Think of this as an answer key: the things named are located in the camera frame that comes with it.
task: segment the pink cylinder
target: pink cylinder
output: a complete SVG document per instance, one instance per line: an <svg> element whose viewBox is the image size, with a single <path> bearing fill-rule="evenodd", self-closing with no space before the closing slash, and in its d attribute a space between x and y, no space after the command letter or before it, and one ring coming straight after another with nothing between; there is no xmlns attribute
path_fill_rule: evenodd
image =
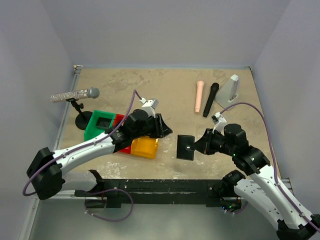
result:
<svg viewBox="0 0 320 240"><path fill-rule="evenodd" d="M201 99L202 99L202 92L204 89L204 85L205 85L204 81L198 81L196 83L196 97L195 97L195 107L194 107L195 114L200 113Z"/></svg>

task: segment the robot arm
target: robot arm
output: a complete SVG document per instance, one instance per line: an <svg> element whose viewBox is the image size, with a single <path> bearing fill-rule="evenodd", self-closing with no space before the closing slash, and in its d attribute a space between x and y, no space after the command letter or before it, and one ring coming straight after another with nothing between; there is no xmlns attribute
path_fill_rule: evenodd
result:
<svg viewBox="0 0 320 240"><path fill-rule="evenodd" d="M207 128L204 135L194 143L193 149L205 155L222 153L231 156L237 168L260 186L260 189L252 186L237 170L224 178L227 181L233 180L229 181L229 184L233 186L234 192L245 198L270 221L280 240L307 240L313 236L316 230L306 219L319 227L320 215L307 210L281 179L275 181L274 168L270 161L262 151L249 145L246 132L240 125L226 124L225 119L219 118L219 115L212 119L224 125L224 135L220 133L220 126L217 129ZM303 214L293 207L279 186L294 204L299 206Z"/></svg>
<svg viewBox="0 0 320 240"><path fill-rule="evenodd" d="M75 180L69 172L92 159L130 146L134 139L145 136L157 139L171 134L173 131L164 123L161 114L155 113L158 101L151 99L143 102L141 109L129 114L116 131L114 126L91 140L54 152L47 147L39 150L26 172L30 179L41 167L56 159L31 181L39 199L48 199L61 190L91 190L96 184L92 173L88 173L88 184L82 187L82 181L79 178Z"/></svg>

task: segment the yellow translucent block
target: yellow translucent block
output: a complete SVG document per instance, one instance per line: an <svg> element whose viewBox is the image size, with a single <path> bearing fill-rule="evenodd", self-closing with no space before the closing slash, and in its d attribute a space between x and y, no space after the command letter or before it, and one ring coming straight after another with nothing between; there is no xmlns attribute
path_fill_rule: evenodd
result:
<svg viewBox="0 0 320 240"><path fill-rule="evenodd" d="M147 136L137 138L132 141L131 154L149 159L156 157L158 149L158 139Z"/></svg>

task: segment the microphone head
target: microphone head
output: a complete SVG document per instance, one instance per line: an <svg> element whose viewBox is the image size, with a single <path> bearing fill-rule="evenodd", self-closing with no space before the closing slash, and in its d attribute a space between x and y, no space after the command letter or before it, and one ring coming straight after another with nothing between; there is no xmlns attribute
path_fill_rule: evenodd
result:
<svg viewBox="0 0 320 240"><path fill-rule="evenodd" d="M97 97L99 97L100 91L99 91L99 89L96 88L96 87L91 87L91 88L89 88L88 91L86 92L86 95L88 96L88 98L96 99Z"/></svg>
<svg viewBox="0 0 320 240"><path fill-rule="evenodd" d="M217 83L217 82L214 82L212 85L211 85L211 90L213 90L213 89L219 89L219 83Z"/></svg>
<svg viewBox="0 0 320 240"><path fill-rule="evenodd" d="M197 81L196 82L196 86L199 88L199 87L203 87L205 85L205 82L204 81Z"/></svg>

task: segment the black base frame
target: black base frame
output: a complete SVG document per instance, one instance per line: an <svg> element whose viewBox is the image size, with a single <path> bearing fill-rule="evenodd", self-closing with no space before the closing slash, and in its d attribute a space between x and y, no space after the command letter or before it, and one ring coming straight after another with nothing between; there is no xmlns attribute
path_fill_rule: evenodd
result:
<svg viewBox="0 0 320 240"><path fill-rule="evenodd" d="M184 204L205 205L206 207L221 207L220 195L223 181L207 179L101 179L104 189L121 189L132 196L134 204ZM76 197L92 197L83 191L75 191ZM104 195L105 203L88 200L88 208L120 208L121 204L130 204L130 199L120 191L111 191ZM223 199L231 202L237 200L237 195L230 191Z"/></svg>

